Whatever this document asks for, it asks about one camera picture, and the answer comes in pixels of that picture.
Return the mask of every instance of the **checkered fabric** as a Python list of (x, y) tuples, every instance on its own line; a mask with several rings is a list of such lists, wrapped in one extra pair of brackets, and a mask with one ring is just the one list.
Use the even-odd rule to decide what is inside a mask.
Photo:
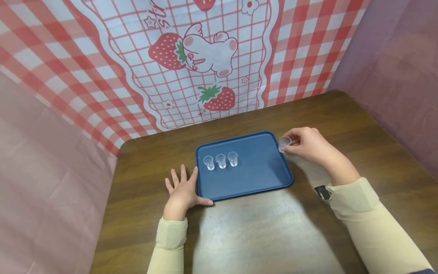
[[(0, 72), (117, 155), (132, 138), (324, 92), (368, 2), (2, 0)], [(160, 58), (179, 54), (167, 33), (177, 68)]]

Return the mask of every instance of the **wooden table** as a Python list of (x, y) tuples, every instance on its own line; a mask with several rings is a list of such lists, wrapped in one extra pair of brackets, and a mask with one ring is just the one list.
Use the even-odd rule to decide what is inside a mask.
[[(164, 178), (181, 163), (192, 170), (198, 145), (303, 126), (318, 128), (352, 160), (437, 269), (437, 182), (348, 95), (329, 92), (126, 142), (91, 272), (146, 273), (168, 198)], [(189, 211), (185, 273), (366, 273), (345, 228), (309, 186), (328, 176), (292, 160), (295, 182), (286, 189)]]

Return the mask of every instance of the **clear plastic cup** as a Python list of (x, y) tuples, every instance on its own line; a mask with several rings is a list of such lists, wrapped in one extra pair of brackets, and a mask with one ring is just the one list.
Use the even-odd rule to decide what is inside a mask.
[(218, 162), (219, 168), (224, 169), (226, 168), (226, 157), (223, 154), (218, 154), (216, 156), (216, 162)]
[(204, 157), (204, 164), (207, 166), (208, 170), (215, 169), (215, 162), (213, 161), (213, 157), (210, 155)]
[(228, 153), (228, 160), (230, 161), (230, 165), (232, 167), (237, 166), (237, 153), (235, 153), (234, 151)]
[(292, 140), (291, 140), (289, 137), (287, 137), (287, 136), (282, 136), (282, 137), (280, 138), (280, 140), (278, 141), (278, 151), (281, 152), (281, 153), (283, 153), (283, 151), (281, 150), (281, 148), (282, 148), (283, 146), (290, 146), (291, 143), (292, 143)]

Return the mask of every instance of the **strawberry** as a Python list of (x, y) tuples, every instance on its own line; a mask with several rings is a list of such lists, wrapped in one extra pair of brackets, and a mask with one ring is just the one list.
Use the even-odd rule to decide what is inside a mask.
[(176, 33), (163, 33), (148, 53), (154, 61), (167, 69), (175, 71), (186, 66), (183, 39)]
[(193, 0), (201, 11), (208, 11), (215, 5), (216, 0)]
[(203, 103), (207, 110), (230, 110), (236, 104), (236, 94), (228, 87), (214, 85), (208, 88), (199, 86), (198, 89), (201, 90), (201, 97), (198, 102)]

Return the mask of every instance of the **blue tray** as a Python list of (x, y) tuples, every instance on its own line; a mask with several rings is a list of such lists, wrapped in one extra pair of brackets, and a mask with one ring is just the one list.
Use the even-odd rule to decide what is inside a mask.
[[(228, 156), (232, 151), (238, 154), (238, 165), (231, 167), (227, 157), (226, 168), (220, 169), (216, 155)], [(207, 155), (215, 160), (213, 171), (209, 171), (203, 162)], [(285, 188), (293, 182), (293, 175), (278, 151), (272, 132), (203, 144), (196, 149), (195, 157), (199, 168), (198, 195), (213, 201)]]

